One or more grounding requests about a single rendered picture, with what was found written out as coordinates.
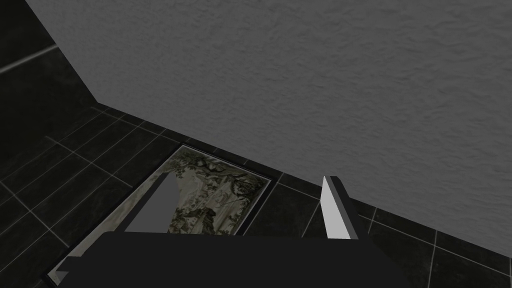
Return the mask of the framed landscape picture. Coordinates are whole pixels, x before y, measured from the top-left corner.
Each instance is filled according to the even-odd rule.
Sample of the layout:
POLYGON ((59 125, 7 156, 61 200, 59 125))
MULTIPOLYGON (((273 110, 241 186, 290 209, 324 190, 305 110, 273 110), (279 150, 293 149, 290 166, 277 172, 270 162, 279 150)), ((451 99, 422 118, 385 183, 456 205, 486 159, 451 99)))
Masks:
POLYGON ((226 155, 182 143, 137 184, 64 256, 79 257, 101 234, 121 228, 164 173, 176 175, 179 200, 166 231, 175 234, 243 234, 243 223, 275 181, 226 155))

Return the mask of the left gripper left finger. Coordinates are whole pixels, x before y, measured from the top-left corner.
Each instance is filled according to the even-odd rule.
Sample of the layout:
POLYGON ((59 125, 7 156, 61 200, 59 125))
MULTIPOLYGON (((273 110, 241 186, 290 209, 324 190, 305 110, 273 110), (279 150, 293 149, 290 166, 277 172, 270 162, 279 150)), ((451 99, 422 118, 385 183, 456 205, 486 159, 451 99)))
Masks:
POLYGON ((116 227, 116 232, 166 233, 179 203, 174 173, 164 172, 116 227))

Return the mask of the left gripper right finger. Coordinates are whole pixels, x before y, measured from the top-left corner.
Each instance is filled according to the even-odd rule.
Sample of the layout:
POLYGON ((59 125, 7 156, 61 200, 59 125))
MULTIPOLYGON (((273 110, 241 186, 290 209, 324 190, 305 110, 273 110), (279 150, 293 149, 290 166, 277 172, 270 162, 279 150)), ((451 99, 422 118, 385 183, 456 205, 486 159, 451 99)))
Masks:
POLYGON ((368 240, 360 215, 337 176, 324 176, 321 210, 328 239, 368 240))

